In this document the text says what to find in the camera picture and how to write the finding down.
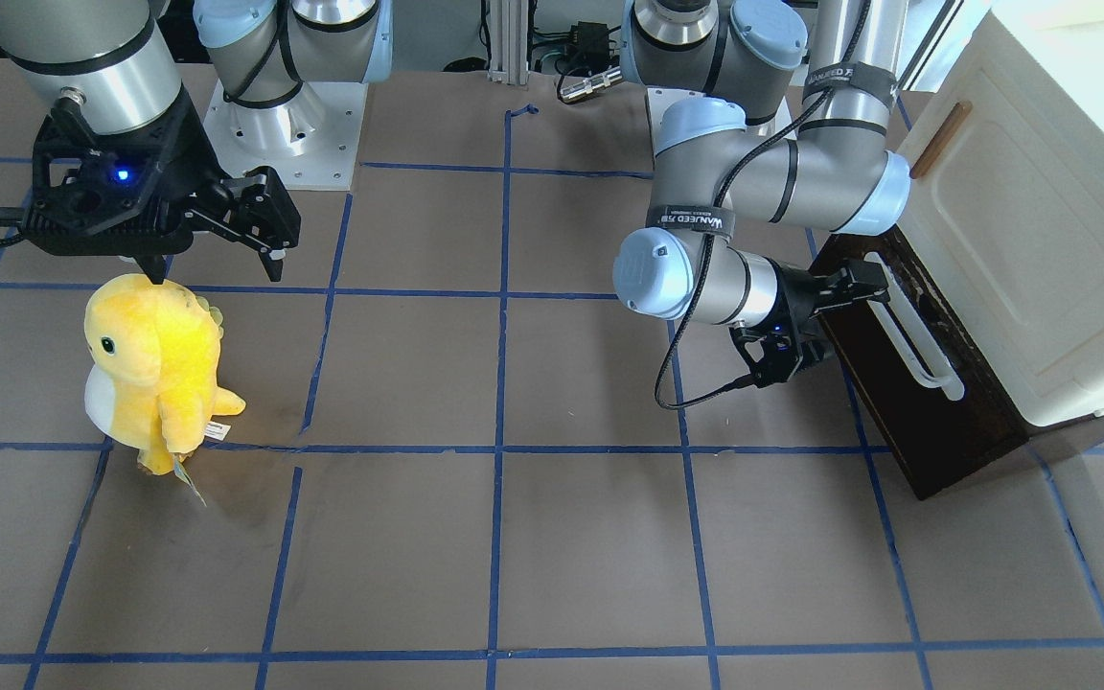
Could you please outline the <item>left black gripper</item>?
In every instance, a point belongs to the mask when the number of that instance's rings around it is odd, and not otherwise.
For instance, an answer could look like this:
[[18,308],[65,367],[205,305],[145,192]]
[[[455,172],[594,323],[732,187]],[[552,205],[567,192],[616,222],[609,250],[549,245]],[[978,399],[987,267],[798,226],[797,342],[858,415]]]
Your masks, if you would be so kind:
[[767,264],[757,276],[757,287],[749,293],[758,298],[758,307],[730,323],[733,349],[747,367],[732,388],[771,388],[822,365],[837,351],[810,326],[816,315],[890,298],[885,267],[872,261],[845,259],[822,278],[784,264]]

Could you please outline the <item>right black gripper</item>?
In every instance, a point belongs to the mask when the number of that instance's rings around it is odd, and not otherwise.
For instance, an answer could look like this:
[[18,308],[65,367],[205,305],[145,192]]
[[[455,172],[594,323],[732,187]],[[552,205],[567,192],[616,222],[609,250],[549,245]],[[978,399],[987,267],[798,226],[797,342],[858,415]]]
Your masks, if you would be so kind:
[[70,96],[34,140],[22,236],[53,255],[126,255],[161,287],[193,229],[253,250],[270,283],[301,240],[302,217],[279,171],[229,178],[187,91],[152,123],[96,134]]

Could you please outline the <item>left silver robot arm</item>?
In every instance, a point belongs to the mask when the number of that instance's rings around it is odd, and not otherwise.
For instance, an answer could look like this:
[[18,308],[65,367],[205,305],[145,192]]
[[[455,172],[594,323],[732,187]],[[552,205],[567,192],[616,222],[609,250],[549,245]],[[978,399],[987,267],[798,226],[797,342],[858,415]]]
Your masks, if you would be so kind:
[[630,1],[623,79],[688,91],[654,134],[641,229],[622,241],[619,301],[658,319],[728,327],[769,388],[829,354],[822,311],[887,300],[875,264],[811,272],[733,245],[740,219],[875,236],[907,205],[909,164],[887,149],[907,3],[820,1],[814,26],[785,1]]

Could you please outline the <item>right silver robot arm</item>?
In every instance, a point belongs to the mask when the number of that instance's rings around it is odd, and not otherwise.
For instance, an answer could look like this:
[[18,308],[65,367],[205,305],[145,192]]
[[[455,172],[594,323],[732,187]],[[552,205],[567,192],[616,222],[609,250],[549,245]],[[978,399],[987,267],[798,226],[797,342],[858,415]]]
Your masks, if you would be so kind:
[[155,284],[197,233],[257,255],[267,279],[301,238],[288,190],[311,153],[341,153],[317,83],[393,70],[390,1],[197,1],[198,42],[217,70],[226,123],[246,153],[227,169],[145,1],[0,1],[0,47],[47,104],[25,208],[0,209],[18,242],[59,257],[132,261]]

